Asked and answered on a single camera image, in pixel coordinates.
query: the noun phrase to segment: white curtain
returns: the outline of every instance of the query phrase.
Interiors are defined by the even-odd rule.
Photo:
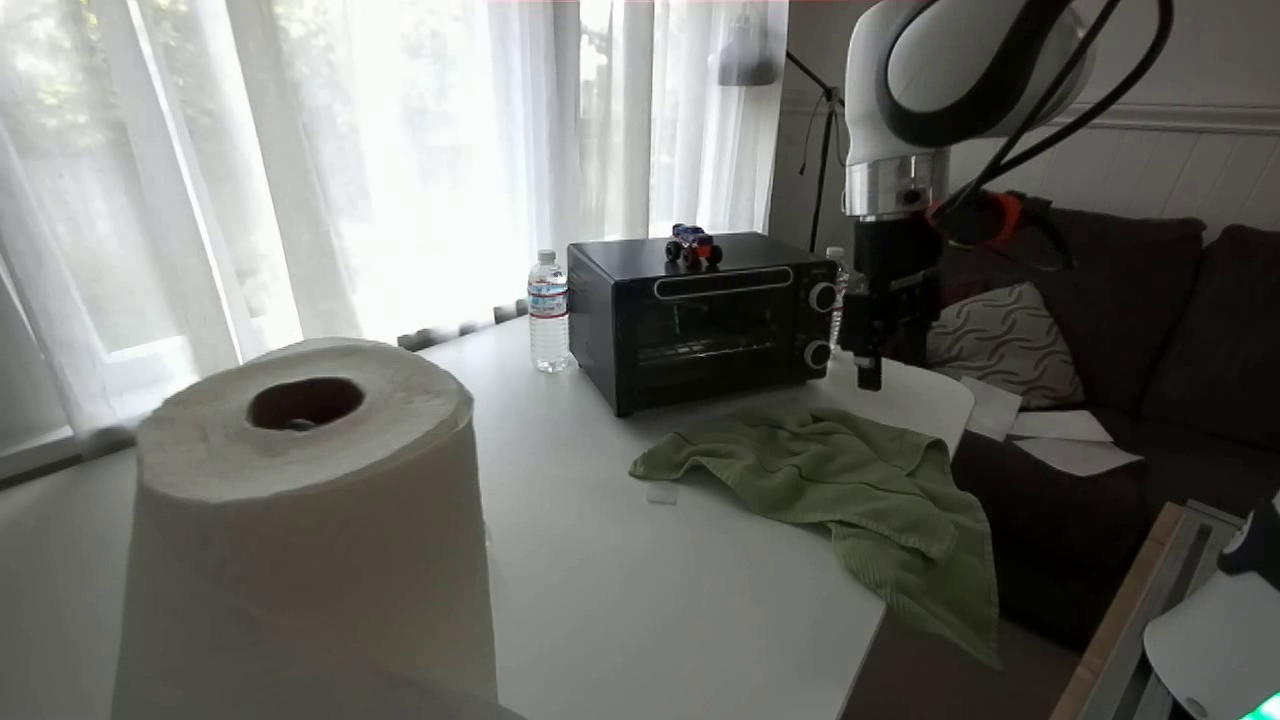
[[[71,429],[299,337],[489,321],[534,248],[765,227],[782,0],[0,0],[0,248]]]

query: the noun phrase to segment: oven control knob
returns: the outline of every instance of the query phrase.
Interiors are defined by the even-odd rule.
[[[826,370],[826,360],[830,360],[830,345],[826,345],[826,340],[811,340],[811,345],[802,349],[802,365],[808,365],[808,370]]]
[[[826,280],[808,288],[808,309],[811,313],[837,313],[837,299],[841,299],[837,286],[826,286]]]

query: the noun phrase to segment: white paper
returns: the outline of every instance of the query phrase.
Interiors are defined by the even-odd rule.
[[[961,386],[971,391],[969,429],[992,441],[1004,441],[1017,423],[1017,414],[1023,410],[1023,398],[982,386],[975,375],[961,375]]]
[[[1092,441],[1012,441],[1027,456],[1037,456],[1046,468],[1058,468],[1068,475],[1101,475],[1125,465],[1137,465],[1138,456],[1116,448],[1116,446],[1092,446]]]
[[[299,423],[250,414],[317,381]],[[140,429],[114,720],[287,712],[508,716],[473,398],[389,345],[250,360]]]
[[[1087,441],[1110,446],[1110,434],[1087,414],[1020,414],[1006,438],[1042,438],[1042,441]]]

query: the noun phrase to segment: green cloth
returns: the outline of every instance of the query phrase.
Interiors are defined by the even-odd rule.
[[[822,529],[841,563],[899,622],[994,661],[992,533],[930,438],[837,410],[729,415],[646,448],[636,481],[720,481],[734,506]]]

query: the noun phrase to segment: white table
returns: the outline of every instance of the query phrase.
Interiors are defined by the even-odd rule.
[[[837,720],[885,603],[811,533],[715,492],[655,492],[630,456],[704,415],[837,403],[954,448],[971,398],[885,365],[616,422],[596,389],[534,375],[527,330],[426,354],[474,398],[501,700],[527,720]],[[106,720],[133,454],[0,492],[0,716]]]

